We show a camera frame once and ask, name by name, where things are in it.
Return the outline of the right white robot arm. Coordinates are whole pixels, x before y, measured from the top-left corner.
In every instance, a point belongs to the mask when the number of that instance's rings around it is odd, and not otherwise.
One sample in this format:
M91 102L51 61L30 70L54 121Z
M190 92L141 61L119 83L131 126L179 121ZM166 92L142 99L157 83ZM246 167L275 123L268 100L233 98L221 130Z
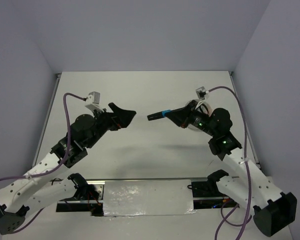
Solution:
M212 154L239 177L232 180L227 172L218 171L218 178L207 184L211 195L222 193L229 196L249 212L256 227L267 237L272 237L295 220L297 198L291 192L284 193L244 156L241 143L230 131L233 123L226 109L216 108L211 114L206 114L189 103L182 108L164 111L162 115L178 127L193 126L210 135L208 145Z

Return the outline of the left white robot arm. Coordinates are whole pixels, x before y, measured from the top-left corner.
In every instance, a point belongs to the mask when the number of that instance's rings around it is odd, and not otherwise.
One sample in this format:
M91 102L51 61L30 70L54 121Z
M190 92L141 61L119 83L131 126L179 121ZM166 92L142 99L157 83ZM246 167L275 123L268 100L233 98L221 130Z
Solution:
M68 126L66 136L38 164L0 189L1 235L22 231L26 218L60 200L81 200L89 194L98 197L95 188L79 173L70 173L53 185L49 182L69 173L107 131L127 128L136 115L134 110L121 109L112 102L108 106L111 112L88 104L92 114L79 115Z

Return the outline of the blue black highlighter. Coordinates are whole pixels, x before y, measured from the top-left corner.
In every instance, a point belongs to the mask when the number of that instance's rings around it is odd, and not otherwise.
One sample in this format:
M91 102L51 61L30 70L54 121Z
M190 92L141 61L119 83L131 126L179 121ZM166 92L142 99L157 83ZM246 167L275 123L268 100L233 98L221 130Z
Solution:
M154 120L159 120L159 119L163 119L166 117L166 114L171 112L170 109L167 109L167 110L163 110L163 111L160 111L160 112L156 112L156 113L152 113L152 114L149 114L147 116L147 119L149 121L154 121Z

